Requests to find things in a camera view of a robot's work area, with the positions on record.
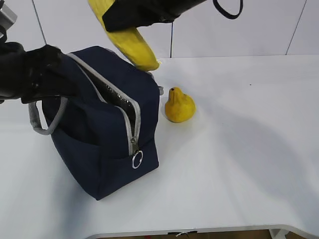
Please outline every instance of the yellow pear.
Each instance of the yellow pear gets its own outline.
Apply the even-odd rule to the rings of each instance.
[[[169,91],[168,101],[165,104],[165,114],[174,123],[184,122],[195,114],[194,100],[184,94],[180,88],[174,87]]]

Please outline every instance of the table leg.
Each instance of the table leg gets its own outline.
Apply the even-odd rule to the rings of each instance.
[[[269,229],[272,239],[286,239],[286,235],[289,233],[288,230],[284,229]]]

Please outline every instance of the metal part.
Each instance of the metal part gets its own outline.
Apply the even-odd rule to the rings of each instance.
[[[8,30],[17,20],[17,15],[4,3],[3,0],[0,0],[0,25]]]
[[[137,166],[135,166],[135,159],[136,159],[136,157],[138,156],[138,155],[141,155],[141,158],[140,158],[140,161],[139,161],[139,164],[137,165]],[[133,159],[132,159],[132,168],[134,168],[134,169],[137,169],[138,167],[140,167],[140,165],[141,165],[141,163],[142,163],[142,161],[143,161],[143,151],[137,151],[135,154],[134,154],[134,156],[133,156]]]

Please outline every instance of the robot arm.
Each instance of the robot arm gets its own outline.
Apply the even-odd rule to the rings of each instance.
[[[169,23],[204,1],[206,0],[116,0],[103,15],[103,21],[109,32],[149,26],[157,22]],[[213,0],[213,3],[228,19],[236,19],[243,9],[243,0],[240,0],[239,12],[236,15],[224,10],[218,0]]]
[[[76,87],[58,73],[61,51],[46,45],[26,52],[17,42],[6,43],[6,31],[17,16],[0,0],[0,103],[21,98],[22,103],[47,97],[73,96]]]

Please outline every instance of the black strap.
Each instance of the black strap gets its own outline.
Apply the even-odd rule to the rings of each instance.
[[[232,15],[229,12],[227,12],[225,9],[223,9],[219,3],[218,0],[213,0],[213,3],[215,5],[215,8],[226,18],[228,19],[236,19],[239,17],[239,15],[241,14],[242,10],[243,10],[243,0],[240,0],[240,8],[239,8],[239,13],[236,15]]]
[[[1,25],[0,25],[0,33],[3,34],[3,36],[0,38],[0,43],[5,43],[7,40],[6,29]]]

